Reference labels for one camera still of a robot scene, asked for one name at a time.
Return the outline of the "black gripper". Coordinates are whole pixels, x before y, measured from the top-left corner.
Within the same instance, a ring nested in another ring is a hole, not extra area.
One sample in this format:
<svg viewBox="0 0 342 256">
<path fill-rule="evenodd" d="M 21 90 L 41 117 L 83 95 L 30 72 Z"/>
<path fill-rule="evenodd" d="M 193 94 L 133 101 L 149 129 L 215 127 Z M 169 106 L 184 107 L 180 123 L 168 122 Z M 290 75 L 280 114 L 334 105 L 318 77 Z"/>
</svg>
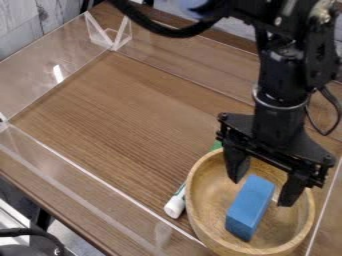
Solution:
<svg viewBox="0 0 342 256">
<path fill-rule="evenodd" d="M 335 157 L 306 132 L 304 119 L 311 94 L 272 94 L 252 90 L 251 115 L 222 112 L 216 138 L 223 146 L 227 175 L 238 184 L 255 157 L 286 172 L 280 176 L 279 207 L 291 207 L 304 188 L 322 188 Z"/>
</svg>

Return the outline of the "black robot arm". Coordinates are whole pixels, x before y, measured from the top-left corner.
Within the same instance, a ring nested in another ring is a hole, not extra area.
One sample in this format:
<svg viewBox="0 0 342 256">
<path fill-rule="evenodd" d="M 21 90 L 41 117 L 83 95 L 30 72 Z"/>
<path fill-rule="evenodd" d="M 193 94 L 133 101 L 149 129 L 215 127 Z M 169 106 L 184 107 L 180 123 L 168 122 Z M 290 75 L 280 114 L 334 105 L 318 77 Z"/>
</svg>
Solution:
<svg viewBox="0 0 342 256">
<path fill-rule="evenodd" d="M 324 184 L 334 156 L 310 138 L 310 99 L 320 93 L 342 120 L 342 104 L 327 89 L 338 75 L 335 0 L 180 0 L 197 22 L 183 28 L 160 25 L 131 4 L 108 0 L 149 32 L 168 38 L 191 38 L 223 19 L 234 17 L 254 27 L 260 61 L 252 89 L 251 115 L 222 112 L 216 139 L 222 142 L 227 175 L 239 182 L 252 157 L 287 173 L 278 205 L 290 207 L 303 190 Z"/>
</svg>

